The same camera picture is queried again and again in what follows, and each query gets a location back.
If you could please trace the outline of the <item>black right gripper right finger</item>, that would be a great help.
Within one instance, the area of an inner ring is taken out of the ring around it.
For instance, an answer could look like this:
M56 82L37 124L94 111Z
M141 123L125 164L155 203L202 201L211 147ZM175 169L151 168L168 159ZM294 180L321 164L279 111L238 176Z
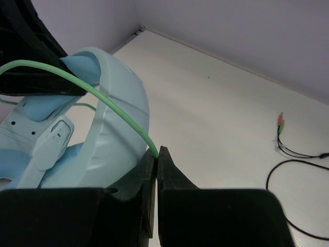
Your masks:
M161 246L293 246L279 200L263 189L201 189L174 164L157 160Z

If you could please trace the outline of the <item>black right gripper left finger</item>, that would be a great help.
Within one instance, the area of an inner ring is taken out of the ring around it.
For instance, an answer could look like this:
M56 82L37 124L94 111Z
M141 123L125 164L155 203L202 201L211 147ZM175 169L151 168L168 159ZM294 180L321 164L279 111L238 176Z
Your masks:
M1 192L1 246L148 246L156 162L147 151L108 188Z

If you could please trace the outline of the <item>light blue headphones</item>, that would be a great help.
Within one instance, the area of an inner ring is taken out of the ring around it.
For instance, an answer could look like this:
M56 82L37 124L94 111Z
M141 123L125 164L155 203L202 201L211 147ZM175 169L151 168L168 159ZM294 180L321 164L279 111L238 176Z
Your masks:
M77 96L26 96L1 123L1 178L7 189L106 188L150 147L150 111L139 77L107 52L88 47L62 59L92 87L98 105L83 143L66 112Z

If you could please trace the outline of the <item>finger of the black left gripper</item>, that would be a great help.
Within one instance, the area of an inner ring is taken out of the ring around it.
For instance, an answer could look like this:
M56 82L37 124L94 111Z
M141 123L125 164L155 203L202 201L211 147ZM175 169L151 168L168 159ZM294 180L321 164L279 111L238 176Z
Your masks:
M1 65L26 59L63 66L66 55L31 1L1 1Z
M83 96L86 90L53 73L20 66L1 74L1 94L6 96Z

